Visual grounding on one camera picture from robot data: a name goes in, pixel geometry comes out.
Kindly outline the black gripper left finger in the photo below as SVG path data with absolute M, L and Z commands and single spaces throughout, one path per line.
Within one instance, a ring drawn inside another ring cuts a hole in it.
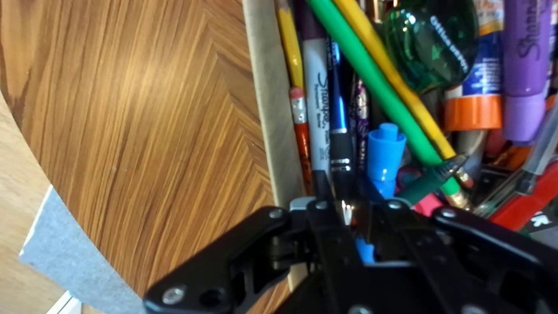
M 305 210 L 265 205 L 155 280 L 146 314 L 242 314 L 307 259 Z

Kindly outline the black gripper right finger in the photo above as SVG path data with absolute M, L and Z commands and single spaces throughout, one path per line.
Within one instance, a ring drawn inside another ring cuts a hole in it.
M 471 212 L 373 210 L 378 314 L 558 314 L 558 251 Z

